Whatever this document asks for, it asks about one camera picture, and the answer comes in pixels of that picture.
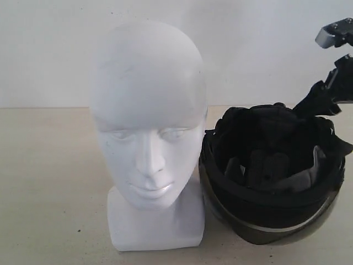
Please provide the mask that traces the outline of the black helmet with visor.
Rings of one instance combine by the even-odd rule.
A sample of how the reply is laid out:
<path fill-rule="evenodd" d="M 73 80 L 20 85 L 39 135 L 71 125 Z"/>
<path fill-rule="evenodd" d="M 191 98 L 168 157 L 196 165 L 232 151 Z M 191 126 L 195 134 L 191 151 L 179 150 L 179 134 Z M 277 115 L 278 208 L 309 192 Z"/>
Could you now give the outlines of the black helmet with visor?
<path fill-rule="evenodd" d="M 295 107 L 231 107 L 206 130 L 199 158 L 214 214 L 254 245 L 284 245 L 316 232 L 331 214 L 352 144 L 330 116 L 352 101 L 352 82 L 316 83 Z"/>

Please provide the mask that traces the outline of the white mannequin head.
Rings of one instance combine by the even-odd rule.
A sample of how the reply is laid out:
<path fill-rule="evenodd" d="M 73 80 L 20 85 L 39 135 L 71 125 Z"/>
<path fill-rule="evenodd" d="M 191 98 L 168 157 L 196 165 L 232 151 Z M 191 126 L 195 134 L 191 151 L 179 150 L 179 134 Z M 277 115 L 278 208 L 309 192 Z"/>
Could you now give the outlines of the white mannequin head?
<path fill-rule="evenodd" d="M 127 23 L 101 41 L 94 73 L 90 111 L 113 180 L 113 246 L 198 246 L 205 210 L 196 167 L 208 109 L 198 48 L 174 26 Z"/>

